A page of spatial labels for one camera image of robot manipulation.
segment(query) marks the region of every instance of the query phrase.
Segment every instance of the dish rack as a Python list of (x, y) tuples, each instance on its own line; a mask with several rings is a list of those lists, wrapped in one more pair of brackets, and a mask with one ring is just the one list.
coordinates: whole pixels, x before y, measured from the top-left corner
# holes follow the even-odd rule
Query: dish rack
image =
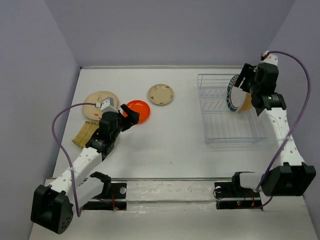
[(199, 74), (204, 141), (207, 145), (252, 145), (266, 138), (254, 108), (231, 112), (227, 106), (227, 86), (234, 74)]

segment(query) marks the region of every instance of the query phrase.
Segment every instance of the orange plate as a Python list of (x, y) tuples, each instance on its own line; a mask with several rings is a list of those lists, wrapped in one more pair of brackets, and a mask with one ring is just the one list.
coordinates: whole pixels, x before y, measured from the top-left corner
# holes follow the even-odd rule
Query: orange plate
[(149, 105), (141, 100), (133, 100), (127, 103), (128, 108), (132, 111), (140, 113), (138, 124), (142, 124), (145, 120), (148, 119), (150, 115), (150, 107)]

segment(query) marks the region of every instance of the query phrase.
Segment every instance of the wall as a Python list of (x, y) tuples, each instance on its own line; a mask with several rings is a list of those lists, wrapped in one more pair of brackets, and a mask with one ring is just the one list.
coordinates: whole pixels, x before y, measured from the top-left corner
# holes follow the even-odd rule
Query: wall
[(51, 121), (71, 104), (80, 70), (43, 0), (1, 0), (0, 33), (0, 238), (26, 240), (33, 192), (58, 155)]
[(243, 65), (295, 0), (46, 0), (80, 66)]
[[(301, 59), (311, 77), (311, 95), (305, 115), (296, 128), (293, 136), (296, 145), (309, 165), (314, 165), (318, 174), (319, 136), (320, 136), (320, 1), (297, 0), (284, 21), (280, 31), (270, 45), (270, 50), (292, 53)], [(293, 60), (279, 56), (280, 76), (277, 91), (282, 93), (287, 103), (288, 121), (293, 124), (303, 105), (307, 82), (302, 69)], [(311, 219), (320, 237), (320, 177), (315, 178), (305, 193)]]

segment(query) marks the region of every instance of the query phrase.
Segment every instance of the wire dish rack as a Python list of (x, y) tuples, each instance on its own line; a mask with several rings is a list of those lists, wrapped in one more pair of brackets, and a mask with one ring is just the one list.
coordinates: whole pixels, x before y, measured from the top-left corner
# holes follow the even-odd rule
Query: wire dish rack
[(252, 145), (266, 138), (254, 108), (231, 112), (227, 86), (234, 74), (199, 74), (197, 77), (204, 141), (208, 145)]

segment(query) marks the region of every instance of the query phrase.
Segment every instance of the white table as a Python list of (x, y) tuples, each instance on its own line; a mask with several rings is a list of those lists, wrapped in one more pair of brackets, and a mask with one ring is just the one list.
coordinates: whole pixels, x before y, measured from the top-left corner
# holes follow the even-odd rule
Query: white table
[[(217, 210), (213, 181), (136, 181), (230, 178), (236, 171), (265, 169), (268, 159), (261, 150), (218, 150), (204, 145), (197, 75), (239, 71), (82, 69), (72, 104), (82, 103), (89, 94), (102, 90), (115, 93), (120, 104), (131, 100), (149, 103), (147, 91), (157, 83), (171, 86), (175, 99), (166, 106), (150, 103), (149, 120), (122, 132), (114, 151), (95, 169), (112, 178), (132, 180), (127, 183), (127, 211), (84, 211), (81, 218), (74, 215), (62, 235), (34, 224), (30, 240), (316, 240), (302, 197), (275, 197), (264, 211)], [(85, 121), (81, 107), (71, 110), (62, 144), (73, 160), (81, 150), (71, 140)], [(60, 151), (53, 177), (67, 167)]]
[[(197, 92), (198, 74), (238, 74), (232, 69), (82, 69), (72, 104), (83, 103), (96, 91), (110, 91), (119, 104), (143, 100), (151, 108), (149, 119), (122, 132), (113, 152), (95, 171), (112, 178), (230, 178), (237, 171), (263, 172), (265, 155), (254, 150), (212, 149), (204, 144), (201, 111)], [(147, 99), (149, 88), (168, 84), (174, 100), (157, 106)], [(82, 108), (70, 111), (62, 144), (75, 160), (81, 152), (72, 139), (85, 121)], [(59, 152), (53, 177), (58, 177), (68, 162)]]

